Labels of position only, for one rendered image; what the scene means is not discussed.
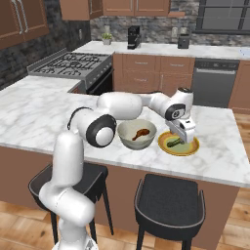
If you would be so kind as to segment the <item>brown kitchen island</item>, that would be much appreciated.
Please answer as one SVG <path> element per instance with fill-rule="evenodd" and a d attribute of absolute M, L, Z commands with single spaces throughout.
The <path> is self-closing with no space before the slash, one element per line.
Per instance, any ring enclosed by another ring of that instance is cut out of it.
<path fill-rule="evenodd" d="M 30 229 L 21 229 L 27 249 L 51 250 L 53 234 L 50 216 L 39 208 L 28 190 L 30 180 L 50 162 L 49 154 L 0 146 L 0 227 L 10 228 L 14 218 L 22 217 L 30 223 Z M 97 234 L 111 238 L 120 232 L 138 232 L 134 198 L 139 180 L 145 172 L 109 165 L 106 181 L 111 219 L 114 230 L 110 230 L 104 203 L 96 205 Z M 206 217 L 191 249 L 217 250 L 230 211 L 239 188 L 200 181 L 198 188 L 204 192 Z"/>

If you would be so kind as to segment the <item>brown base cupboard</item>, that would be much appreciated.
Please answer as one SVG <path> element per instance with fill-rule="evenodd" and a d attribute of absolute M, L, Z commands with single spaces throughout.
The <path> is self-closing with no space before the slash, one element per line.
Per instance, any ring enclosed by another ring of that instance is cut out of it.
<path fill-rule="evenodd" d="M 250 114 L 250 61 L 241 60 L 229 100 L 234 113 Z"/>

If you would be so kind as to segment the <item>yellow plate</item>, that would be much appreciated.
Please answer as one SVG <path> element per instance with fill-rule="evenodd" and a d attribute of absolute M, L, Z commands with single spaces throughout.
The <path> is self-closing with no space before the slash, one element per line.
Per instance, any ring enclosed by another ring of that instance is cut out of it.
<path fill-rule="evenodd" d="M 172 134 L 170 131 L 167 131 L 158 137 L 158 145 L 163 151 L 176 156 L 189 156 L 198 151 L 199 141 L 197 137 L 194 137 L 191 143 L 177 144 L 172 147 L 167 146 L 168 143 L 178 140 L 179 138 L 177 134 Z"/>

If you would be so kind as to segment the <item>brown chicken drumstick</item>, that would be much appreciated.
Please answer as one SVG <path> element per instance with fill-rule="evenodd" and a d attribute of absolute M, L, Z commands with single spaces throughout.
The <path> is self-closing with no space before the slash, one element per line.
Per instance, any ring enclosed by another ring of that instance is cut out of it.
<path fill-rule="evenodd" d="M 132 141 L 135 141 L 140 136 L 146 136 L 149 134 L 149 129 L 141 129 L 137 131 L 137 134 L 134 138 L 132 138 Z"/>

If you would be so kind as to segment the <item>green squash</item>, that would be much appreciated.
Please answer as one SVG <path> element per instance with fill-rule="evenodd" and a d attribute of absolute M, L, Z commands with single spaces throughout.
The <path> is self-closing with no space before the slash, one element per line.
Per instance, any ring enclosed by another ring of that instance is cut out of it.
<path fill-rule="evenodd" d="M 172 142 L 168 142 L 167 143 L 167 147 L 173 147 L 173 146 L 176 146 L 178 144 L 181 144 L 183 145 L 185 142 L 181 139 L 181 138 L 178 138 L 176 139 L 175 141 L 172 141 Z"/>

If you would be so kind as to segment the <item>black bar stool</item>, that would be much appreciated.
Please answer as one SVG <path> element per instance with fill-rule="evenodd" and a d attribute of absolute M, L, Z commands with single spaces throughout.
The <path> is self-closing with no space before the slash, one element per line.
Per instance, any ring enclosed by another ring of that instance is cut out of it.
<path fill-rule="evenodd" d="M 107 214 L 108 224 L 111 234 L 113 232 L 113 225 L 111 213 L 109 209 L 109 201 L 107 196 L 107 189 L 105 180 L 108 175 L 108 170 L 105 166 L 94 164 L 90 162 L 84 163 L 84 171 L 82 180 L 73 188 L 80 193 L 86 195 L 94 203 L 104 198 L 104 206 Z M 41 172 L 39 172 L 28 184 L 28 189 L 33 196 L 36 204 L 43 210 L 48 211 L 51 215 L 51 225 L 53 230 L 54 242 L 59 242 L 57 216 L 54 212 L 47 209 L 39 199 L 39 191 L 42 186 L 49 182 L 52 178 L 52 164 L 47 165 Z"/>
<path fill-rule="evenodd" d="M 136 250 L 142 249 L 145 232 L 181 241 L 182 250 L 190 250 L 206 216 L 204 193 L 197 182 L 154 174 L 139 181 L 134 207 L 139 225 Z"/>

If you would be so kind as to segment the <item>brown wall cupboards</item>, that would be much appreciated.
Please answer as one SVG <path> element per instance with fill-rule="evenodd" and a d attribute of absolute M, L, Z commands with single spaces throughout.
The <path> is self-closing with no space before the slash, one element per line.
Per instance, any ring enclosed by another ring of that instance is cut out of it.
<path fill-rule="evenodd" d="M 0 50 L 48 33 L 43 0 L 0 0 Z"/>
<path fill-rule="evenodd" d="M 60 0 L 62 19 L 89 21 L 101 16 L 182 18 L 171 11 L 171 0 Z"/>

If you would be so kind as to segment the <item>black coffee machine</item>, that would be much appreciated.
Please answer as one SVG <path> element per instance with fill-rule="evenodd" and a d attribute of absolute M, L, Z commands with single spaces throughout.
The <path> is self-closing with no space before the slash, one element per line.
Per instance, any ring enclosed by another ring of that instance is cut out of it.
<path fill-rule="evenodd" d="M 141 44 L 141 33 L 138 25 L 132 25 L 128 28 L 128 45 L 127 48 L 135 50 Z"/>

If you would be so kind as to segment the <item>grey dishwasher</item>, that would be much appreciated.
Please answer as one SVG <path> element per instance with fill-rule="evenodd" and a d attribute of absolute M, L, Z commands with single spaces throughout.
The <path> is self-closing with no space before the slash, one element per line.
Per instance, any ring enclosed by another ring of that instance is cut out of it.
<path fill-rule="evenodd" d="M 195 59 L 191 90 L 193 104 L 229 106 L 239 60 Z"/>

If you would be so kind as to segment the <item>pale grey bowl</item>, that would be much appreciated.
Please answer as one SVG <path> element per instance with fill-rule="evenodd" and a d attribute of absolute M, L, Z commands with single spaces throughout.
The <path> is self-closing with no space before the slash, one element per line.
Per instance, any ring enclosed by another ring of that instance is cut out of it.
<path fill-rule="evenodd" d="M 149 134 L 146 136 L 140 136 L 135 141 L 132 141 L 137 134 L 137 131 L 141 129 L 149 129 Z M 153 123 L 144 119 L 127 120 L 122 122 L 118 128 L 117 133 L 123 145 L 130 149 L 139 150 L 148 147 L 157 132 L 157 129 Z"/>

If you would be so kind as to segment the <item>small potted plant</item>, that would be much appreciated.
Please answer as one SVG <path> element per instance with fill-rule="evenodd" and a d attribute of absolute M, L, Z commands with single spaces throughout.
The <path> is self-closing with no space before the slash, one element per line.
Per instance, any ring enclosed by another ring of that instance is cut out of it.
<path fill-rule="evenodd" d="M 112 35 L 108 32 L 102 34 L 103 43 L 105 45 L 110 45 L 112 40 Z"/>

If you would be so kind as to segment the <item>grey gas range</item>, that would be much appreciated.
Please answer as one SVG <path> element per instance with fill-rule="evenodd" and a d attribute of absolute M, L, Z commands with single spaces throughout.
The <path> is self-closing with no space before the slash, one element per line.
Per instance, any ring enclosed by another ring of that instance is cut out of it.
<path fill-rule="evenodd" d="M 27 67 L 29 75 L 79 80 L 74 93 L 99 96 L 113 91 L 112 56 L 62 49 Z"/>

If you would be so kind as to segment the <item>brown base cupboards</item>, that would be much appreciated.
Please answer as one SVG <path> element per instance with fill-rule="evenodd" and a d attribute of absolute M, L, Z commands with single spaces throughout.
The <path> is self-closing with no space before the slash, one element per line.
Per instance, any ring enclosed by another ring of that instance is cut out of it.
<path fill-rule="evenodd" d="M 191 87 L 194 58 L 115 53 L 112 61 L 115 91 L 172 97 L 178 88 Z"/>

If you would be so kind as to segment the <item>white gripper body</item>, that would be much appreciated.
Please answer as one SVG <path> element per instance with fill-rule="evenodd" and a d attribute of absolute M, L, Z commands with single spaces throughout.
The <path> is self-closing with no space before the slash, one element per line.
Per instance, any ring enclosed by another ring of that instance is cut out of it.
<path fill-rule="evenodd" d="M 172 134 L 177 134 L 185 143 L 191 143 L 194 137 L 195 123 L 192 119 L 165 121 Z"/>

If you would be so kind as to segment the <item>dark framed window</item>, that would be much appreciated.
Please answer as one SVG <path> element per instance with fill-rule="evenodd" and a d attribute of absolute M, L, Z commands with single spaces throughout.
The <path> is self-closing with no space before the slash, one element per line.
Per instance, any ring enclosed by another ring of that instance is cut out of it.
<path fill-rule="evenodd" d="M 197 34 L 250 34 L 250 0 L 200 0 Z"/>

